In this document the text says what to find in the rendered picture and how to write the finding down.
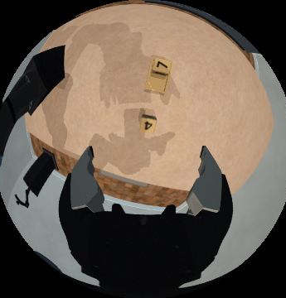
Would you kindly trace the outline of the tan cardboard digit cube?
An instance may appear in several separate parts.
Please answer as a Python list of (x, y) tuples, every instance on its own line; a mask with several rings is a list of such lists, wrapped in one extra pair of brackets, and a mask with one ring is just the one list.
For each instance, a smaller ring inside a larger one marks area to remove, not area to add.
[(170, 74), (172, 62), (170, 60), (164, 60), (161, 58), (155, 58), (153, 63), (153, 74), (167, 76)]
[(139, 131), (154, 133), (156, 124), (157, 124), (156, 117), (143, 114)]

